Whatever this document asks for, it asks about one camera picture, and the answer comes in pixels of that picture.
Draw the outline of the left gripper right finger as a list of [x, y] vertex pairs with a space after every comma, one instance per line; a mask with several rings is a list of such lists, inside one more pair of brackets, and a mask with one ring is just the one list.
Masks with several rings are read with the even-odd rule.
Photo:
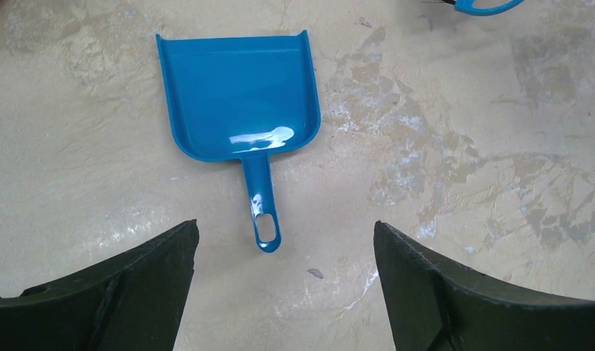
[[495, 279], [384, 222], [374, 255], [397, 350], [595, 350], [595, 301]]

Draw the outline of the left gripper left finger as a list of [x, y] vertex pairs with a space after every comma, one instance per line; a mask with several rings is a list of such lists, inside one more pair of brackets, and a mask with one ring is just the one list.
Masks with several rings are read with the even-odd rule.
[[0, 350], [171, 350], [199, 239], [189, 220], [18, 297], [0, 297]]

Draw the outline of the blue dustpan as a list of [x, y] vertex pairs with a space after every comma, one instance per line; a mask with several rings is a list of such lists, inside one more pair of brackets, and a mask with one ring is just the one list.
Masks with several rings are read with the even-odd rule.
[[156, 44], [177, 147], [203, 162], [238, 160], [252, 219], [277, 219], [270, 158], [310, 143], [322, 123], [308, 32]]

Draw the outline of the blue hand brush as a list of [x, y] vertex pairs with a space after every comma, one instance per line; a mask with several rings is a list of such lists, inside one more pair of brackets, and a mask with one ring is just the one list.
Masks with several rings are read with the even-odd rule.
[[423, 1], [423, 3], [446, 4], [452, 6], [454, 10], [459, 13], [475, 17], [487, 17], [500, 15], [501, 13], [509, 11], [522, 4], [523, 0], [500, 1], [494, 6], [488, 6], [483, 3], [479, 4], [479, 2], [475, 0], [435, 0]]

